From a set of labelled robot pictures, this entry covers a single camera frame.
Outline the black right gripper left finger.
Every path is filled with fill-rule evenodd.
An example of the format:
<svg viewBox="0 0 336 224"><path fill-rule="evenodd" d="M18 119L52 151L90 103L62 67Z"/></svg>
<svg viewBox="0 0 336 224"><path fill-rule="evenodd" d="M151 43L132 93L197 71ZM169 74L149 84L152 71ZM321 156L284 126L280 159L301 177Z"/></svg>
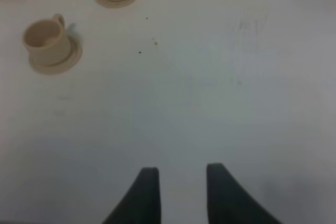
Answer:
<svg viewBox="0 0 336 224"><path fill-rule="evenodd" d="M159 169L141 169L128 192L104 223L161 223Z"/></svg>

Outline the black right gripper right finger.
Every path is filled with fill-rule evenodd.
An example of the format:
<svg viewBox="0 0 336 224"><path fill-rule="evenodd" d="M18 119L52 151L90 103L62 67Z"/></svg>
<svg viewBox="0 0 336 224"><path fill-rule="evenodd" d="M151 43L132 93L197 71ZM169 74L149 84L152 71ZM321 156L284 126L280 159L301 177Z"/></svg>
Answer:
<svg viewBox="0 0 336 224"><path fill-rule="evenodd" d="M209 223L280 223L221 163L208 164L207 216Z"/></svg>

